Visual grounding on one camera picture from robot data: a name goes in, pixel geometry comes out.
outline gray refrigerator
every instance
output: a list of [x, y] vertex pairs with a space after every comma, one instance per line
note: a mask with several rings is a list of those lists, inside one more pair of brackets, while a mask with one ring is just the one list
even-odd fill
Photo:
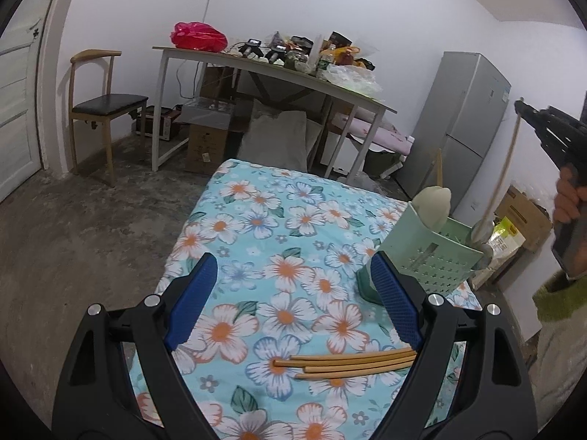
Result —
[[412, 152], [396, 179], [410, 197], [436, 185], [442, 151], [443, 185], [456, 209], [475, 178], [506, 111], [511, 85], [482, 54], [445, 52], [416, 128]]

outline black chair seat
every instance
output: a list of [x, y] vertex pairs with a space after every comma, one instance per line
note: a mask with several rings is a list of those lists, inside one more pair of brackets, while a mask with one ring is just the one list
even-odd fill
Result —
[[111, 116], [124, 109], [130, 111], [133, 106], [139, 105], [147, 99], [149, 98], [137, 94], [105, 94], [104, 96], [77, 104], [72, 109], [72, 112], [92, 114], [93, 116]]

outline chair backrest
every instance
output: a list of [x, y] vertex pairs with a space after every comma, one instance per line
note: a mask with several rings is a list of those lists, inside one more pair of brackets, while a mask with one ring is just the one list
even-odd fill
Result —
[[112, 68], [114, 66], [114, 58], [120, 56], [122, 51], [108, 51], [107, 49], [86, 49], [85, 51], [77, 53], [71, 58], [72, 68], [69, 74], [69, 111], [73, 109], [73, 84], [75, 82], [75, 70], [77, 63], [83, 61], [96, 60], [99, 58], [110, 57], [110, 64], [108, 65], [108, 79], [106, 80], [106, 94], [110, 94], [112, 87]]

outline wire on wall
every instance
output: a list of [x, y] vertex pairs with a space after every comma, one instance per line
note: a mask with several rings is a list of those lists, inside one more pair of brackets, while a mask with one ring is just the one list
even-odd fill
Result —
[[[204, 8], [204, 15], [202, 17], [202, 23], [206, 22], [206, 16], [208, 15], [208, 8], [210, 7], [210, 0], [206, 1], [206, 7]], [[193, 88], [192, 88], [192, 96], [191, 97], [186, 97], [182, 94], [182, 90], [181, 90], [181, 81], [180, 81], [180, 69], [181, 67], [186, 63], [186, 61], [184, 60], [178, 67], [177, 70], [175, 71], [175, 79], [177, 79], [177, 83], [180, 86], [180, 97], [182, 99], [193, 99], [194, 97], [196, 97], [196, 80], [198, 79], [198, 73], [200, 72], [200, 63], [198, 63], [196, 65], [196, 73], [194, 74], [194, 82], [193, 82]]]

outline wooden chair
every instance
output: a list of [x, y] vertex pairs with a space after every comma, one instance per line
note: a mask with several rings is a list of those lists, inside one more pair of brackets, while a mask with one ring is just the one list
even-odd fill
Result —
[[[72, 69], [69, 76], [69, 137], [72, 148], [73, 173], [77, 174], [77, 156], [75, 151], [75, 134], [73, 130], [74, 120], [102, 123], [102, 142], [106, 149], [106, 160], [110, 172], [110, 184], [114, 185], [114, 165], [112, 162], [112, 140], [110, 137], [110, 122], [117, 117], [124, 116], [131, 111], [141, 109], [141, 137], [143, 151], [145, 150], [145, 114], [147, 108], [147, 96], [137, 94], [111, 94], [112, 68], [114, 58], [120, 56], [121, 51], [105, 51], [102, 49], [86, 49], [77, 53], [71, 58]], [[73, 105], [73, 85], [75, 81], [76, 64], [83, 61], [95, 60], [98, 58], [110, 57], [108, 66], [108, 77], [106, 80], [106, 93], [95, 99]]]

